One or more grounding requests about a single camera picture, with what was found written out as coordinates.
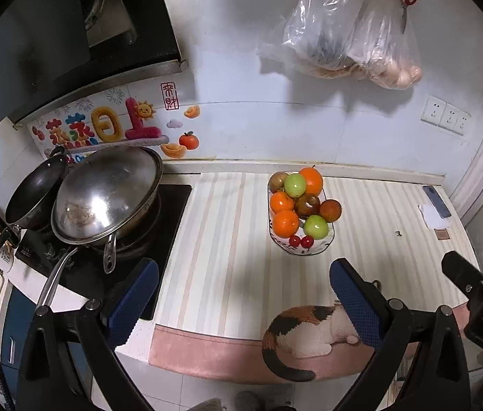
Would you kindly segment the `dark red round fruit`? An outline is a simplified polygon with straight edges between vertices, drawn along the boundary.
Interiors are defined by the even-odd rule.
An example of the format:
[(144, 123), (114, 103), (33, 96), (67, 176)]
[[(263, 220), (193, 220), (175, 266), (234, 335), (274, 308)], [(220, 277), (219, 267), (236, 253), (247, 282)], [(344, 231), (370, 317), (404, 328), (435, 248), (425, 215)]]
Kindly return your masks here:
[(319, 206), (319, 215), (328, 223), (336, 222), (342, 211), (342, 205), (336, 199), (326, 199)]

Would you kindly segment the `green apple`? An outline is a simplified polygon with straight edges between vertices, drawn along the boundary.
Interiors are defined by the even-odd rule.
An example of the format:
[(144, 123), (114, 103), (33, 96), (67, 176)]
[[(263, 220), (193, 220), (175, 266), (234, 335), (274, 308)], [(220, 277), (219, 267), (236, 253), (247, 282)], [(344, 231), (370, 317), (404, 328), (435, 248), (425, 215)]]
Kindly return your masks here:
[(301, 174), (289, 174), (285, 178), (283, 188), (292, 199), (298, 199), (305, 193), (306, 181)]
[(304, 222), (304, 234), (314, 238), (314, 240), (326, 238), (329, 234), (329, 224), (320, 215), (313, 214)]

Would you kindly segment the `red cherry tomato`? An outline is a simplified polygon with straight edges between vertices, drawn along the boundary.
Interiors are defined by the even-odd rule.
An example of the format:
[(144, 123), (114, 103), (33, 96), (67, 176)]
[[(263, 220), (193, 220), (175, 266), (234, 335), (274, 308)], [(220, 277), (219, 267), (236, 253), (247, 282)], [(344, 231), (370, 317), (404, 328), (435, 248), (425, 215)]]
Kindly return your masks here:
[(293, 235), (289, 238), (289, 244), (291, 245), (291, 247), (297, 248), (301, 244), (301, 238)]
[(310, 236), (305, 236), (301, 240), (301, 245), (305, 249), (310, 249), (313, 246), (314, 242), (315, 242), (314, 238), (312, 238)]

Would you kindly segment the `orange low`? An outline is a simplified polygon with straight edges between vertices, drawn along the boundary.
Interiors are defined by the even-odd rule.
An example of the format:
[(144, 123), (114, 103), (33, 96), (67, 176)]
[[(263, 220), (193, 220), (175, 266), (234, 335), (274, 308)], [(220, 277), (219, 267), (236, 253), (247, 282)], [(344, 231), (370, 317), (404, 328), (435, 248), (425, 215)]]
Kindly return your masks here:
[(299, 217), (295, 211), (282, 210), (277, 212), (272, 219), (272, 229), (280, 238), (290, 238), (299, 229)]

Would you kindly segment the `white paper scrap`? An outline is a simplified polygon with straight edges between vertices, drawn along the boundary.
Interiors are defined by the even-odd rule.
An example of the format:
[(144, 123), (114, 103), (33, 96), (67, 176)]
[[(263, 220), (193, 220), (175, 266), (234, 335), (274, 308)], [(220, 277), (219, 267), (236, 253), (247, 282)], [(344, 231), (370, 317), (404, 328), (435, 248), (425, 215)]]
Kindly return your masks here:
[(420, 204), (419, 210), (424, 223), (429, 229), (440, 230), (449, 228), (451, 224), (450, 218), (442, 218), (433, 205)]

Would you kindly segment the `dark blue phone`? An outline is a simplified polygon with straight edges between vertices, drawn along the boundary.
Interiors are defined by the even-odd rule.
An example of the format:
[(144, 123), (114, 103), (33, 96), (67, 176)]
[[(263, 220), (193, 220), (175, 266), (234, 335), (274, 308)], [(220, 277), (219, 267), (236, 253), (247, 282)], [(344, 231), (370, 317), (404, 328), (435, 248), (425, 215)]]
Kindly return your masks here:
[(423, 186), (422, 187), (424, 193), (430, 199), (433, 207), (436, 209), (439, 216), (443, 219), (449, 218), (451, 216), (451, 212), (446, 207), (446, 203), (444, 203), (443, 199), (437, 192), (434, 186)]

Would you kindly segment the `calico cat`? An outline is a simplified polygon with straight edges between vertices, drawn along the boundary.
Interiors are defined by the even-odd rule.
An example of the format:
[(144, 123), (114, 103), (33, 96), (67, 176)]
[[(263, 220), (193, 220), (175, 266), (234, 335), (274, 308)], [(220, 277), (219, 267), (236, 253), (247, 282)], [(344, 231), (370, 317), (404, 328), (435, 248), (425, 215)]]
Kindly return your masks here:
[(358, 345), (361, 339), (339, 301), (330, 306), (296, 306), (278, 314), (268, 326), (262, 338), (262, 357), (276, 376), (286, 381), (308, 382), (316, 378), (316, 373), (285, 365), (278, 350), (307, 359), (328, 355), (340, 343)]

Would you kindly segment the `white patterned fruit bowl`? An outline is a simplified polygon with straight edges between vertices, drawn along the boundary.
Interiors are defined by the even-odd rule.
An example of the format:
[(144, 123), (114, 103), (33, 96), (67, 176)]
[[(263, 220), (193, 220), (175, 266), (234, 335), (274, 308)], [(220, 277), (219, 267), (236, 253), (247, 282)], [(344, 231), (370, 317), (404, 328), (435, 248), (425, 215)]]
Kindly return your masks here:
[(342, 206), (329, 199), (324, 179), (313, 167), (276, 172), (267, 182), (269, 235), (289, 254), (313, 256), (330, 247)]

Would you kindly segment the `black frying pan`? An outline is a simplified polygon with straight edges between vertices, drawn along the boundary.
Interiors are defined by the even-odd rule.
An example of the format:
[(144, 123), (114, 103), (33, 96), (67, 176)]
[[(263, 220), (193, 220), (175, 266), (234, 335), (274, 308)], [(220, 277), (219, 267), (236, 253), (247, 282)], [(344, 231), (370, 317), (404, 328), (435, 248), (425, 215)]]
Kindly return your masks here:
[(16, 248), (21, 229), (40, 230), (49, 225), (51, 209), (67, 171), (66, 149), (57, 146), (47, 160), (23, 179), (5, 209), (0, 250), (7, 242)]

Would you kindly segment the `dark brown apple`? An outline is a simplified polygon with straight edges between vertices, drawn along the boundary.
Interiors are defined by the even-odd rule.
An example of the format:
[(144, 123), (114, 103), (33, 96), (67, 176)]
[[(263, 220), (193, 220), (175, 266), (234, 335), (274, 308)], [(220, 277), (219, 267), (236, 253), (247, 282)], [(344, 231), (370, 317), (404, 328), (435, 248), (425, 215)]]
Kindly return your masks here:
[(304, 193), (295, 202), (295, 212), (302, 219), (318, 214), (320, 208), (320, 199), (317, 195)]

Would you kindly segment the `orange in bowl rear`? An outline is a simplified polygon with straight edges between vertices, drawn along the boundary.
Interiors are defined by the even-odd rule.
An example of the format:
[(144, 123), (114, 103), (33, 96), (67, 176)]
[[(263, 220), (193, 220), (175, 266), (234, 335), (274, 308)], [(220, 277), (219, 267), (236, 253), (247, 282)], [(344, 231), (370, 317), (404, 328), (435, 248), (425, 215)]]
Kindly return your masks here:
[(323, 189), (323, 177), (315, 167), (305, 167), (299, 171), (304, 178), (306, 194), (318, 196)]

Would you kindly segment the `orange in bowl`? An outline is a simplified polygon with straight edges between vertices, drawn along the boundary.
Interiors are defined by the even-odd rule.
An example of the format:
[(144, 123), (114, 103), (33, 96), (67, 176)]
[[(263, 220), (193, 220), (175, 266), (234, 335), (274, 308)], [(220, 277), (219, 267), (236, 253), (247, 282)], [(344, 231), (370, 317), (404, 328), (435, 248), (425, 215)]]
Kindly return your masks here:
[(269, 199), (272, 212), (293, 211), (294, 200), (284, 191), (275, 192)]
[(304, 178), (306, 194), (318, 196), (323, 189), (323, 177), (315, 167), (305, 167), (299, 171)]

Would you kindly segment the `striped counter mat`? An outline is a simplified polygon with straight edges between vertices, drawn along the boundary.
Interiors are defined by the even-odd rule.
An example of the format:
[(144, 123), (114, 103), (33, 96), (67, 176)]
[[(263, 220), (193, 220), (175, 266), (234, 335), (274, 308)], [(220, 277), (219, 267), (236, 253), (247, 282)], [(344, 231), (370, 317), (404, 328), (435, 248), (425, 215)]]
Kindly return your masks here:
[(290, 254), (269, 234), (264, 174), (169, 175), (188, 184), (182, 216), (154, 320), (158, 325), (232, 339), (260, 339), (280, 312), (299, 305), (330, 305), (330, 264), (347, 259), (363, 279), (378, 280), (386, 297), (418, 310), (464, 303), (443, 275), (441, 261), (455, 250), (476, 257), (452, 216), (439, 239), (421, 214), (428, 201), (414, 184), (329, 178), (325, 193), (341, 203), (334, 238), (316, 255)]

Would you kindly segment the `orange in bowl left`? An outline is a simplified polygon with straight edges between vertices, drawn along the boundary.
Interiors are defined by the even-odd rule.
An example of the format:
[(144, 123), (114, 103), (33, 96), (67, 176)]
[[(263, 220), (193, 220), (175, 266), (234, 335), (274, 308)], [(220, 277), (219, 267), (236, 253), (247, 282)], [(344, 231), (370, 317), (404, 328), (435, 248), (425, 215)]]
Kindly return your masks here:
[(294, 200), (284, 191), (275, 192), (269, 199), (272, 212), (293, 211)]

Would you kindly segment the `brown-green apple rear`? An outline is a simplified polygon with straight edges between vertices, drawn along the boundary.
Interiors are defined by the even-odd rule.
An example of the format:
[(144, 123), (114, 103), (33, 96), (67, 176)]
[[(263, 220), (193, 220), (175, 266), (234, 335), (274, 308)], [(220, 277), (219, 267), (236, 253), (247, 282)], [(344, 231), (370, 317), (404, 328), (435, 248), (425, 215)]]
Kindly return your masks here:
[(271, 193), (276, 193), (284, 189), (285, 180), (289, 176), (286, 172), (276, 172), (268, 180), (268, 189)]

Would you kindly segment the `plastic bag with eggs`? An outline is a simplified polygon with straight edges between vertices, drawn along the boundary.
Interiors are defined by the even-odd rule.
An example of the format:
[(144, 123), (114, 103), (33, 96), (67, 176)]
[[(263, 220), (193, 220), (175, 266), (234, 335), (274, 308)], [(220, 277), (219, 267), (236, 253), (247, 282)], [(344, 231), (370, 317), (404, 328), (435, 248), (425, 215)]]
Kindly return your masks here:
[(347, 56), (357, 78), (382, 88), (406, 90), (420, 82), (420, 52), (407, 6), (401, 0), (366, 0)]

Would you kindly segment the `clear plastic bag left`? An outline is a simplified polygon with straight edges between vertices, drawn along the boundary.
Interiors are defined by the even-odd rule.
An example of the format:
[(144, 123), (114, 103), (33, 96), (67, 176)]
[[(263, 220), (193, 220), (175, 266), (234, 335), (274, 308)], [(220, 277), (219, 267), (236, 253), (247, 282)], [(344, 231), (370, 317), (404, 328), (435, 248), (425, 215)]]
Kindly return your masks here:
[(290, 12), (263, 35), (257, 54), (319, 79), (350, 75), (356, 25), (367, 0), (297, 0)]

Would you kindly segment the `black range hood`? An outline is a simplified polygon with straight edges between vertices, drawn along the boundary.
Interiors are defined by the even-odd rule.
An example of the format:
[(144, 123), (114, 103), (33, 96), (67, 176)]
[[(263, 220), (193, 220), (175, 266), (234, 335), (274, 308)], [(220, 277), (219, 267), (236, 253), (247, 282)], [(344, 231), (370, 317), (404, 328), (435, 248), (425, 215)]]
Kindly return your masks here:
[(165, 0), (0, 0), (0, 123), (185, 65)]

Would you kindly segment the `white wall socket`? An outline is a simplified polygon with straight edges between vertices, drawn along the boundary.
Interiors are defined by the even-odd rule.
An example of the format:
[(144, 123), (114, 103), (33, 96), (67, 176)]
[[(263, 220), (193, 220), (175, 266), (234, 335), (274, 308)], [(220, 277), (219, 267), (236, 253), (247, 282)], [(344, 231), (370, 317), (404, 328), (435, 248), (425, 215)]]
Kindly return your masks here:
[(440, 98), (429, 95), (420, 115), (420, 120), (459, 136), (464, 136), (472, 123), (472, 116)]

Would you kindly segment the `colourful wall sticker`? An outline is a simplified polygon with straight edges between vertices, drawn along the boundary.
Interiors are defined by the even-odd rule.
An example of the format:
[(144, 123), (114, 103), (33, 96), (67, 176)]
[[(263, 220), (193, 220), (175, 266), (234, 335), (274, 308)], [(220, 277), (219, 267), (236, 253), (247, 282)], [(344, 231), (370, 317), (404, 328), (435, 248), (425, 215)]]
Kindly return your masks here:
[(153, 149), (165, 160), (180, 160), (198, 149), (194, 120), (201, 107), (173, 78), (115, 86), (53, 109), (27, 125), (40, 152), (56, 147), (76, 161), (106, 147)]

